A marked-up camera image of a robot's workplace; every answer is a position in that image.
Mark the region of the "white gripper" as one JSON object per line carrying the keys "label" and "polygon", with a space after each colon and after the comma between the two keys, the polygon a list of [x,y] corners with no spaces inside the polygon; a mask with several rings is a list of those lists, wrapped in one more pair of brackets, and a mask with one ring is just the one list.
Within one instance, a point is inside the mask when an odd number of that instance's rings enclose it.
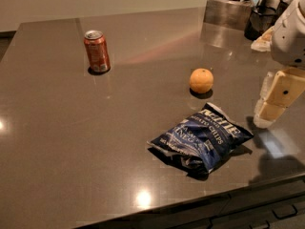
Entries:
{"label": "white gripper", "polygon": [[271,55],[282,65],[267,72],[254,108],[254,125],[270,127],[305,92],[305,0],[293,0],[274,24]]}

